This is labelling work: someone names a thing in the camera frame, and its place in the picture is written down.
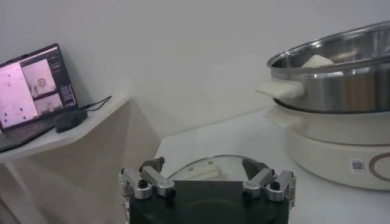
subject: pot handle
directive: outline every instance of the pot handle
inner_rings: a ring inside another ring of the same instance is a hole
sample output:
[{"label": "pot handle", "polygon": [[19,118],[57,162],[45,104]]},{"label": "pot handle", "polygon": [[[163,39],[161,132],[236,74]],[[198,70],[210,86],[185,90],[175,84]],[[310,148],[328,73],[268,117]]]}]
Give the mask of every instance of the pot handle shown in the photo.
[{"label": "pot handle", "polygon": [[306,124],[305,118],[288,114],[279,109],[278,106],[270,109],[264,117],[284,129],[302,130]]},{"label": "pot handle", "polygon": [[296,98],[305,92],[300,82],[282,79],[270,79],[258,85],[255,90],[275,99]]}]

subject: qr code label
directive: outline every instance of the qr code label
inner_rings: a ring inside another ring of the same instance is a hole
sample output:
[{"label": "qr code label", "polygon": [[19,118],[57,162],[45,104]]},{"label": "qr code label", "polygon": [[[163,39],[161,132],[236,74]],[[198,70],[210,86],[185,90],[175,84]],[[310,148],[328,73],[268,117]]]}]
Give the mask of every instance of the qr code label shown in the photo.
[{"label": "qr code label", "polygon": [[353,159],[351,160],[351,172],[352,173],[365,173],[366,165],[362,159]]}]

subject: silver metal bracket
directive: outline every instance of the silver metal bracket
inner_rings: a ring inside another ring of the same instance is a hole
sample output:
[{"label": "silver metal bracket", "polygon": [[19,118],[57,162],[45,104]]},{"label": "silver metal bracket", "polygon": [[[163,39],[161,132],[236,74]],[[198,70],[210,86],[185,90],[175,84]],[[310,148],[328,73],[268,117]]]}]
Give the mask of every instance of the silver metal bracket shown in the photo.
[{"label": "silver metal bracket", "polygon": [[151,166],[143,167],[141,176],[148,182],[152,183],[152,185],[156,188],[156,193],[159,196],[166,198],[175,197],[175,182],[165,179]]},{"label": "silver metal bracket", "polygon": [[142,179],[137,170],[125,168],[122,174],[125,186],[121,193],[134,194],[136,199],[147,199],[152,196],[152,185]]},{"label": "silver metal bracket", "polygon": [[243,182],[243,196],[247,200],[260,197],[262,188],[272,183],[274,179],[272,169],[262,169],[251,180]]},{"label": "silver metal bracket", "polygon": [[270,201],[289,200],[290,208],[295,206],[296,177],[291,171],[284,170],[266,186],[266,195]]}]

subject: white tabletop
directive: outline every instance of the white tabletop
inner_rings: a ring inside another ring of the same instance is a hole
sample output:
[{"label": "white tabletop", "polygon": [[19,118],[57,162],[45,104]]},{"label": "white tabletop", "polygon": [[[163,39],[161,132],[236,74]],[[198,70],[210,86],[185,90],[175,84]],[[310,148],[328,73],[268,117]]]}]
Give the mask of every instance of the white tabletop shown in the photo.
[{"label": "white tabletop", "polygon": [[284,153],[283,130],[266,120],[263,113],[259,111],[165,138],[156,154],[166,159],[161,174],[167,177],[204,157],[246,156],[266,163],[278,173],[285,169],[296,174],[296,207],[291,211],[290,223],[390,223],[390,192],[343,186],[306,172]]},{"label": "white tabletop", "polygon": [[92,131],[129,100],[130,96],[113,96],[100,110],[88,112],[88,117],[79,126],[63,133],[51,130],[26,145],[0,153],[0,163],[73,143]]}]

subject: computer mouse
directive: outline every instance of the computer mouse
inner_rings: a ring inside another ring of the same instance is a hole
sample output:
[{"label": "computer mouse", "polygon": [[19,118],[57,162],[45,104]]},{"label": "computer mouse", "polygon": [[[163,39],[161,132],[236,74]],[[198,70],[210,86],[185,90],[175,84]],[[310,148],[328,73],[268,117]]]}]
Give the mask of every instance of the computer mouse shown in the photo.
[{"label": "computer mouse", "polygon": [[54,118],[54,127],[57,133],[61,133],[80,125],[88,113],[84,110],[64,112]]}]

